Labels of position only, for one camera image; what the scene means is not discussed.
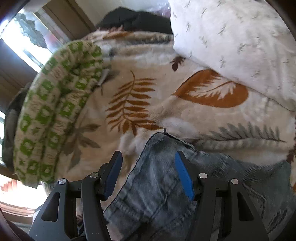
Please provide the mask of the leaf pattern bed blanket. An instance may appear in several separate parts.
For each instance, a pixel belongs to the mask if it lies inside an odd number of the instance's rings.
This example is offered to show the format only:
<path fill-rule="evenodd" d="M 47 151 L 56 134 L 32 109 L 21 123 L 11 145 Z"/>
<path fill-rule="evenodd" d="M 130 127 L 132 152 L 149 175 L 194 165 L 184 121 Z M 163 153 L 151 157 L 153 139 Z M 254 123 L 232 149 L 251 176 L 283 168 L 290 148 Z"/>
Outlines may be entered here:
<path fill-rule="evenodd" d="M 274 100 L 179 56 L 173 37 L 96 31 L 109 71 L 88 97 L 59 156 L 56 178 L 75 181 L 123 154 L 123 184 L 156 132 L 258 165 L 295 166 L 295 114 Z"/>

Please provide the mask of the white patterned pillow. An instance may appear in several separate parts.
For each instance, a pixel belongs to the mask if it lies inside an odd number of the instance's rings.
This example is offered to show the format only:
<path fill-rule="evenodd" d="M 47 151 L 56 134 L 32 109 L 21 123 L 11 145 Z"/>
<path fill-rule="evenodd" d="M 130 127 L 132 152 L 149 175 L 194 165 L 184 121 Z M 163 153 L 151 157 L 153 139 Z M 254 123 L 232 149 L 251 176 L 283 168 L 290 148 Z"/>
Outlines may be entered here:
<path fill-rule="evenodd" d="M 170 1 L 174 50 L 295 110 L 295 39 L 265 1 Z"/>

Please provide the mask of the green white patterned quilt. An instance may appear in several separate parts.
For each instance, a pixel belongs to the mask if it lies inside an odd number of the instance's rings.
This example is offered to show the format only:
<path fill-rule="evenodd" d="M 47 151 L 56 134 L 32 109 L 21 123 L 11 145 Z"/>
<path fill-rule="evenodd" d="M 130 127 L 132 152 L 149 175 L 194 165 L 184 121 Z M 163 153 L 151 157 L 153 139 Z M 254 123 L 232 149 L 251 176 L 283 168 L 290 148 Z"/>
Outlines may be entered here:
<path fill-rule="evenodd" d="M 35 77 L 16 127 L 13 164 L 23 185 L 51 183 L 65 140 L 103 72 L 103 55 L 90 41 L 69 42 Z"/>

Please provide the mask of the black garment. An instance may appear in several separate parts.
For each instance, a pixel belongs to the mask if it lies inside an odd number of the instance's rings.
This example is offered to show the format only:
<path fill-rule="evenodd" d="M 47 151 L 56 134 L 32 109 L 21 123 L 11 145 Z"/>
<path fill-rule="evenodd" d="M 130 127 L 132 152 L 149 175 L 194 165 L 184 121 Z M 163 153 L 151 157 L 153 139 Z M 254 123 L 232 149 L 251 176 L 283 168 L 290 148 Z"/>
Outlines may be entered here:
<path fill-rule="evenodd" d="M 133 11 L 122 7 L 108 12 L 96 25 L 97 29 L 103 30 L 120 27 L 125 31 L 173 33 L 170 19 L 147 11 Z"/>

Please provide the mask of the wooden door frame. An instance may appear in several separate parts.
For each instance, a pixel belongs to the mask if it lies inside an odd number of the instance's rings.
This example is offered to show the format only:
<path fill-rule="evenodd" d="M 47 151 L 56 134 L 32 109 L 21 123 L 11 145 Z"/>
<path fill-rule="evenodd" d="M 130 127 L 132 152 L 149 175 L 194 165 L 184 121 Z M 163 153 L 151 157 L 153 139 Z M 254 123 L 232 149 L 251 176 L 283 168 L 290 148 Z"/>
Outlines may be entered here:
<path fill-rule="evenodd" d="M 81 39 L 96 30 L 75 0 L 52 0 L 43 10 L 70 40 Z"/>

